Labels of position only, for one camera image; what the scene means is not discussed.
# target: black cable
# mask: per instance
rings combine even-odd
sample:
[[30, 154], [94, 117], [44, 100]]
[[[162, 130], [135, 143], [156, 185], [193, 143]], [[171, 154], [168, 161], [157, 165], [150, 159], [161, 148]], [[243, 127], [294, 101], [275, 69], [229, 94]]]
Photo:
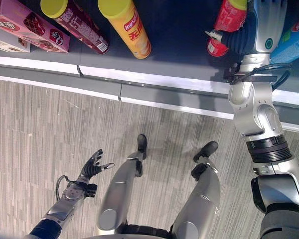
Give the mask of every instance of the black cable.
[[62, 175], [61, 177], [59, 177], [58, 180], [56, 181], [56, 184], [55, 184], [55, 198], [56, 198], [56, 201], [60, 200], [59, 186], [60, 186], [60, 183], [63, 180], [63, 178], [65, 178], [65, 180], [68, 183], [78, 184], [77, 182], [69, 180], [68, 176], [66, 176], [66, 175]]
[[258, 74], [260, 72], [270, 72], [270, 71], [276, 71], [276, 70], [285, 70], [285, 72], [282, 74], [282, 76], [277, 80], [275, 84], [273, 84], [273, 91], [278, 88], [280, 85], [282, 85], [287, 78], [290, 76], [290, 69], [292, 68], [291, 64], [288, 63], [275, 63], [275, 64], [270, 64], [266, 66], [262, 66], [259, 68], [254, 68], [251, 72], [243, 75], [242, 77], [234, 80], [232, 84], [235, 84], [238, 81], [243, 82], [245, 79], [248, 77]]

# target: gray striped carpet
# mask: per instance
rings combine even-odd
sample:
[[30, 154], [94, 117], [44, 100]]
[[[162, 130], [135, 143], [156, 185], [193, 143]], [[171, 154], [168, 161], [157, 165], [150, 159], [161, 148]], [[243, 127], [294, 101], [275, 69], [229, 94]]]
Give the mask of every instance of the gray striped carpet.
[[[0, 81], [0, 234], [19, 238], [31, 231], [53, 205], [56, 179], [78, 176], [97, 149], [116, 167], [99, 174], [97, 196], [61, 238], [95, 232], [101, 200], [116, 169], [136, 149], [136, 137], [149, 140], [144, 175], [135, 179], [129, 223], [169, 229], [195, 180], [193, 155], [211, 140], [220, 172], [220, 213], [211, 239], [256, 239], [261, 214], [254, 206], [251, 158], [231, 120], [181, 113], [40, 87]], [[299, 133], [286, 132], [299, 157]]]

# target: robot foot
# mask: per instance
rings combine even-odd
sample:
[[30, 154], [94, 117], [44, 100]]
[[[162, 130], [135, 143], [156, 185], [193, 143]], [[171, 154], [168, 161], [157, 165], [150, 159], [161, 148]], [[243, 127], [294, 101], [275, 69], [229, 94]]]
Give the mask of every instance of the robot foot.
[[201, 148], [200, 152], [194, 156], [194, 162], [197, 163], [199, 157], [209, 157], [218, 149], [218, 143], [210, 141], [204, 147]]
[[143, 159], [146, 159], [146, 150], [148, 147], [148, 140], [144, 134], [138, 136], [138, 151], [143, 153]]

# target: pink snack box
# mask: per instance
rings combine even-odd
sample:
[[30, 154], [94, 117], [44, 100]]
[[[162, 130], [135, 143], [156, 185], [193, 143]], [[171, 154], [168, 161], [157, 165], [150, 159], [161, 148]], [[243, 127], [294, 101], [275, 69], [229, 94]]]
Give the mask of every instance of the pink snack box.
[[68, 52], [70, 37], [17, 0], [0, 0], [0, 28], [45, 51]]

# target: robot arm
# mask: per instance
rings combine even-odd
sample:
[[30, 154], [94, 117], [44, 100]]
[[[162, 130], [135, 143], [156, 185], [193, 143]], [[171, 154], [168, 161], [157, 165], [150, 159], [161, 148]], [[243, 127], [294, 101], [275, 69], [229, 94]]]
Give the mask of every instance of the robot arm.
[[[43, 216], [35, 228], [24, 239], [57, 239], [62, 229], [72, 219], [75, 211], [82, 206], [86, 197], [94, 197], [97, 185], [89, 184], [90, 179], [105, 169], [112, 168], [113, 163], [99, 166], [102, 150], [98, 150], [85, 163], [76, 181], [68, 180], [67, 176], [61, 176], [56, 186], [57, 202]], [[68, 185], [63, 191], [61, 198], [58, 195], [58, 185], [62, 178], [66, 178]]]
[[[234, 124], [246, 140], [258, 175], [251, 186], [256, 207], [266, 213], [262, 239], [299, 238], [299, 165], [273, 106], [272, 91], [277, 85], [271, 85], [277, 79], [272, 69], [290, 68], [286, 63], [270, 65], [270, 53], [282, 33], [286, 10], [286, 0], [251, 0], [243, 28], [234, 33], [207, 33], [244, 55], [229, 80], [229, 101]], [[277, 84], [288, 76], [285, 73]]]

